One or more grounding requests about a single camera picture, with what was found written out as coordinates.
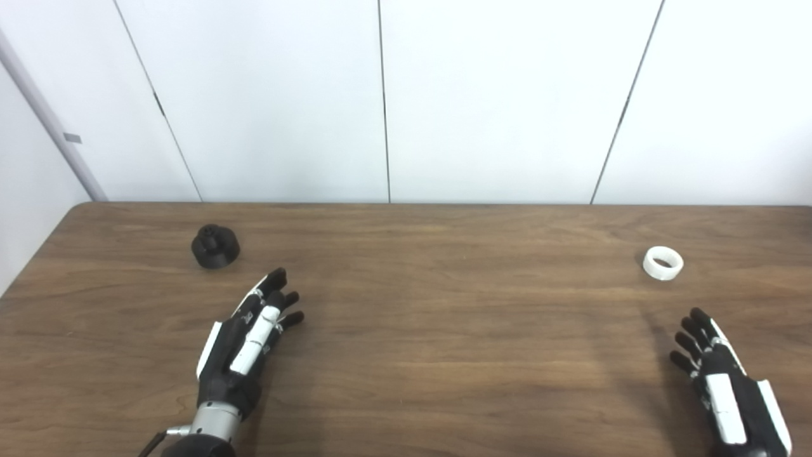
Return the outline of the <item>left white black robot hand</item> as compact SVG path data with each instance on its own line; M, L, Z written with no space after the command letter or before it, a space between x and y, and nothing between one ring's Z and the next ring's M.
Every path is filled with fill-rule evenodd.
M256 409L262 394L266 357L304 312L287 313L299 293L284 292L287 270L279 267L264 276L225 321L214 323L197 365L198 407L226 403L241 420Z

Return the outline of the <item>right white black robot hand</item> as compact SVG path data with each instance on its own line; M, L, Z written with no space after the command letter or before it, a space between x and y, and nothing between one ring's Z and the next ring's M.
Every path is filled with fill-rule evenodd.
M690 379L712 433L711 456L790 456L788 425L767 379L757 381L742 366L719 324L694 307L674 336L681 350L670 361Z

